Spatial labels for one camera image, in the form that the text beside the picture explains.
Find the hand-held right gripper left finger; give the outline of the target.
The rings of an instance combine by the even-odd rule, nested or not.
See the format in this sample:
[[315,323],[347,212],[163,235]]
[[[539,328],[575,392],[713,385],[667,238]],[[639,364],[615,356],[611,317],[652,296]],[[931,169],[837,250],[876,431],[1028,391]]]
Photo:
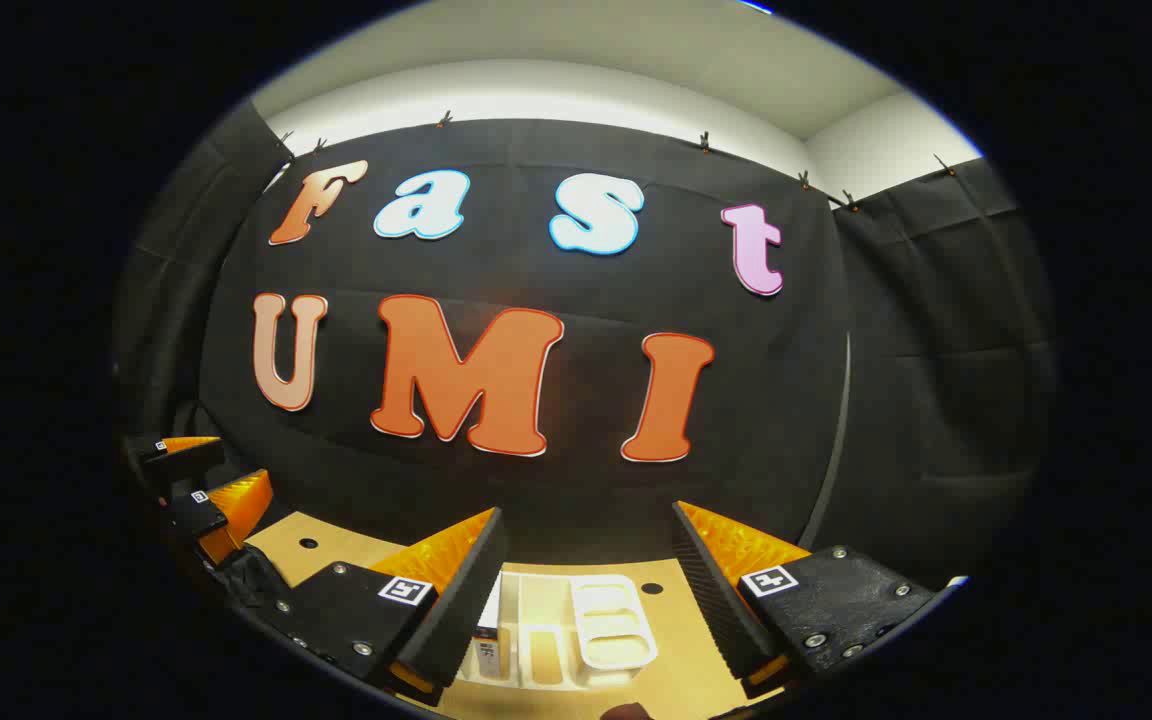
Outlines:
[[335,560],[271,577],[271,626],[382,691],[438,702],[454,683],[506,559],[503,511],[488,509],[388,559]]

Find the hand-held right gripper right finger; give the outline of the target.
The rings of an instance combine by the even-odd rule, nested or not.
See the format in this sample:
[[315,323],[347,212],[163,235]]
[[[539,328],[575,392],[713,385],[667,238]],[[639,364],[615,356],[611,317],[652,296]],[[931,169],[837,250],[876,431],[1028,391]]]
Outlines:
[[694,503],[670,509],[675,558],[748,700],[846,673],[968,583],[933,591],[846,544],[812,552]]

